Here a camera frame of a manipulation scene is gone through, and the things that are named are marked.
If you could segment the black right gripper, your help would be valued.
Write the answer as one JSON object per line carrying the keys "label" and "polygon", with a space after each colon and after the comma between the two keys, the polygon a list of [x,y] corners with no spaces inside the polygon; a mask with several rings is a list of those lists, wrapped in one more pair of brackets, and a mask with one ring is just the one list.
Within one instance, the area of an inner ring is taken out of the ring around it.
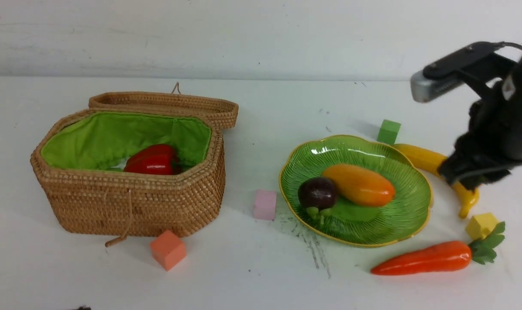
{"label": "black right gripper", "polygon": [[522,165],[522,116],[502,90],[495,84],[488,97],[470,108],[468,131],[458,137],[451,157],[437,170],[446,184],[460,183],[473,192],[503,180]]}

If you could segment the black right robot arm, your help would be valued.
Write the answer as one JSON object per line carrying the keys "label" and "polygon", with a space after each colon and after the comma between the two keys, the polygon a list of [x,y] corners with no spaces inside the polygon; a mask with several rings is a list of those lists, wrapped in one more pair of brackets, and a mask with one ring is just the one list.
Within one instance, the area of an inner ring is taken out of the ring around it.
{"label": "black right robot arm", "polygon": [[522,166],[522,56],[506,65],[503,57],[490,53],[484,66],[500,78],[491,88],[465,68],[456,71],[480,99],[470,107],[468,131],[438,167],[446,183],[460,183],[470,191],[501,181]]}

